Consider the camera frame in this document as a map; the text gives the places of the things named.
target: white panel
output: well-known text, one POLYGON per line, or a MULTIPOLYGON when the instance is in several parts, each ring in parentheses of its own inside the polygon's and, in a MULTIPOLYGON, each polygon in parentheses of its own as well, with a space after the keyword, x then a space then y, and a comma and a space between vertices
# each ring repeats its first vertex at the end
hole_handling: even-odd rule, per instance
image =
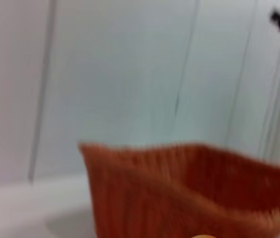
POLYGON ((190 47, 177 140, 225 145, 255 0, 202 0, 190 47))
POLYGON ((280 32, 269 18, 278 5, 280 0, 258 1, 228 139, 230 148, 256 156, 266 145, 267 110, 280 80, 280 32))
POLYGON ((27 177, 48 0, 0 0, 0 183, 27 177))
POLYGON ((191 0, 59 0, 36 176, 84 171, 79 139, 170 141, 191 0))

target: white floor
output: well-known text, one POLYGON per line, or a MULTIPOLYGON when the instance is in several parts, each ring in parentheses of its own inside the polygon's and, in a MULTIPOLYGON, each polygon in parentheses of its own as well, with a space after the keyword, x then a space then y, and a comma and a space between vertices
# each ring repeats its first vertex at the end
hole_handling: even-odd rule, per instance
POLYGON ((86 176, 0 188, 0 238, 96 238, 86 176))

